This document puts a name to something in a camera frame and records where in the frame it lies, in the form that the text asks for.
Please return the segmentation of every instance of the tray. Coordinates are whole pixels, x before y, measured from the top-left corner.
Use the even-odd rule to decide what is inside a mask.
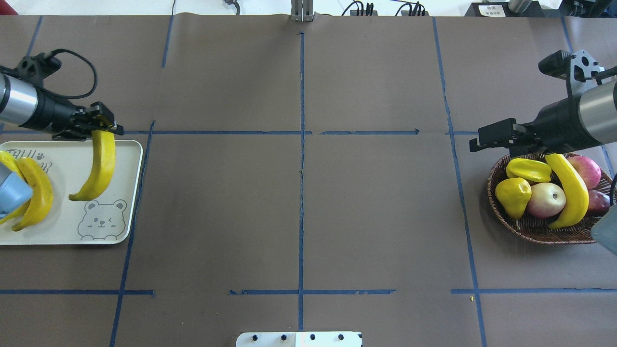
[[[39,224],[20,232],[11,226],[20,217],[0,225],[0,245],[112,245],[131,232],[133,208],[143,148],[134,140],[117,140],[112,181],[93,201],[71,201],[90,175],[92,141],[11,141],[0,151],[31,157],[47,172],[54,203]]]

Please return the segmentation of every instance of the banana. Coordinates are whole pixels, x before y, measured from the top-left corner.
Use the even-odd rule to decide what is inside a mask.
[[[561,154],[548,154],[545,156],[546,163],[559,177],[563,192],[566,194],[566,206],[561,211],[559,218],[549,224],[549,228],[557,229],[569,227],[585,217],[589,207],[589,193],[585,182],[576,172],[572,164]]]
[[[115,169],[114,134],[102,130],[92,131],[92,169],[79,192],[70,194],[72,201],[90,201],[98,198],[112,180]]]
[[[15,159],[13,155],[5,151],[0,151],[0,162],[8,167],[9,170],[17,173],[22,180],[26,180],[22,172],[19,170],[19,167],[17,167],[17,159]]]
[[[49,214],[54,202],[54,191],[51,188],[49,177],[34,159],[21,157],[17,161],[17,167],[32,188],[32,198],[21,221],[13,225],[14,232],[41,222]]]
[[[17,167],[17,159],[15,159],[13,155],[5,151],[0,151],[0,162],[2,162],[6,167],[8,167],[9,170],[15,172],[22,180],[24,181],[26,180],[21,170],[19,170],[19,167]],[[19,217],[23,215],[28,209],[29,205],[30,205],[30,201],[27,201],[25,204],[21,205],[15,211],[6,215],[5,218],[0,219],[0,225],[4,224],[9,219],[13,219],[15,217]]]

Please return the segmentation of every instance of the apple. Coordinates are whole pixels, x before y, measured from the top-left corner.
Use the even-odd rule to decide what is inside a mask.
[[[587,208],[587,214],[601,217],[608,212],[608,208],[611,207],[608,195],[597,190],[589,191],[589,208]]]
[[[588,157],[578,156],[578,157],[569,157],[568,161],[576,172],[581,176],[582,180],[585,182],[585,186],[587,189],[593,189],[595,186],[600,183],[600,178],[602,177],[602,171],[598,164],[595,163],[592,159]]]
[[[565,205],[566,195],[562,188],[545,182],[531,186],[531,199],[526,210],[535,218],[549,218],[561,212]]]

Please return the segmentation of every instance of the blue tape line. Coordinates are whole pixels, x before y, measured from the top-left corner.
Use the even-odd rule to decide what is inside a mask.
[[[305,289],[306,295],[390,295],[395,289]]]
[[[298,331],[304,330],[304,32],[300,31],[300,225],[298,240]]]
[[[454,132],[454,135],[477,135],[478,132],[464,132],[464,131],[460,131],[460,132]]]
[[[112,336],[109,341],[109,347],[115,346],[115,338],[118,333],[118,323],[120,322],[120,311],[122,310],[122,299],[124,297],[126,287],[126,275],[128,273],[128,264],[131,260],[131,249],[133,248],[133,240],[135,239],[135,226],[137,225],[137,212],[139,211],[139,203],[141,202],[141,193],[144,186],[144,176],[150,156],[150,145],[152,143],[152,130],[154,122],[150,124],[150,134],[148,134],[148,142],[146,152],[144,153],[144,162],[141,164],[141,174],[139,175],[139,186],[137,189],[137,197],[135,198],[135,210],[133,211],[133,220],[131,221],[131,234],[128,237],[128,246],[126,248],[126,257],[124,260],[124,269],[122,270],[122,279],[120,280],[120,291],[118,293],[118,303],[116,305],[116,313],[114,317],[114,326],[112,327]]]
[[[574,52],[572,49],[572,42],[570,41],[570,35],[568,33],[568,26],[566,25],[566,19],[564,17],[561,18],[561,27],[563,28],[563,34],[566,36],[566,43],[568,44],[568,49],[570,52]]]
[[[150,133],[144,130],[126,131],[126,135],[145,135]],[[301,132],[295,131],[271,131],[261,132],[252,130],[157,130],[152,132],[153,135],[301,135]]]
[[[0,289],[0,295],[118,295],[119,290],[80,289]],[[154,297],[154,290],[127,290],[125,295],[148,295]]]
[[[320,133],[319,135],[417,135],[419,134],[420,131],[418,129],[416,130],[409,130],[409,131],[381,131],[381,132],[323,132]]]
[[[303,295],[390,295],[395,289],[304,289]],[[229,291],[230,295],[298,295],[297,289],[248,289]]]
[[[40,135],[42,134],[41,132],[37,132],[34,130],[5,130],[3,131],[4,134],[7,135]]]
[[[474,294],[474,289],[453,289],[452,294]],[[488,288],[480,294],[617,293],[617,288]]]
[[[28,46],[28,52],[26,52],[26,56],[30,56],[32,54],[32,48],[35,46],[36,36],[38,35],[39,29],[41,29],[41,24],[43,22],[43,16],[39,16],[39,21],[36,24],[35,33],[32,35],[32,40],[30,40],[30,45]]]
[[[480,339],[482,341],[482,347],[486,347],[486,334],[484,333],[484,318],[482,317],[482,306],[480,304],[480,296],[478,293],[478,278],[476,276],[476,264],[473,257],[473,247],[471,245],[471,235],[469,232],[469,221],[467,219],[467,208],[465,206],[465,194],[463,193],[463,182],[461,180],[460,169],[458,166],[458,157],[456,142],[454,139],[454,128],[452,125],[452,116],[450,113],[450,106],[448,105],[447,94],[445,91],[445,75],[444,75],[444,63],[441,58],[441,48],[439,46],[439,34],[437,32],[437,18],[433,17],[433,32],[435,34],[435,47],[437,49],[437,61],[439,63],[439,75],[441,76],[441,89],[444,94],[444,106],[445,113],[448,117],[448,130],[450,134],[450,146],[452,147],[452,159],[454,160],[454,170],[457,176],[458,196],[460,198],[461,207],[463,208],[463,218],[465,220],[465,235],[467,237],[467,253],[469,254],[469,264],[471,268],[471,279],[473,281],[473,289],[476,291],[476,310],[478,312],[478,326],[480,329]]]
[[[160,63],[161,68],[165,68],[167,64],[167,50],[169,50],[169,42],[172,40],[173,16],[169,16],[169,27],[167,28],[167,40],[165,40],[165,50],[163,51],[163,61]]]
[[[241,291],[230,290],[230,295],[297,295],[297,289],[248,289]]]
[[[154,290],[125,290],[124,295],[147,295],[156,298]]]
[[[118,295],[118,290],[0,289],[2,295]]]
[[[611,174],[611,179],[615,177],[615,170],[613,170],[613,163],[611,162],[611,158],[608,157],[608,151],[606,145],[602,145],[602,153],[604,153],[604,159],[607,161],[608,171]]]

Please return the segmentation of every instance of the wicker basket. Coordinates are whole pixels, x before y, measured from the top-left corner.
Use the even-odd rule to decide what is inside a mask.
[[[577,155],[578,154],[568,153],[565,156],[571,157]],[[546,162],[544,155],[541,154],[528,154],[521,157]],[[505,173],[505,167],[509,162],[510,156],[499,159],[491,169],[487,184],[489,203],[501,224],[515,235],[534,243],[542,243],[544,245],[581,245],[595,243],[594,239],[591,237],[591,227],[600,220],[600,217],[585,216],[579,223],[559,229],[549,229],[547,226],[557,220],[557,215],[547,219],[538,219],[525,212],[518,220],[510,218],[495,197],[495,187],[497,184],[508,178]],[[551,182],[561,186],[561,182],[555,173],[551,175]],[[602,170],[600,183],[598,183],[594,189],[608,195],[610,194],[611,182],[611,177]]]

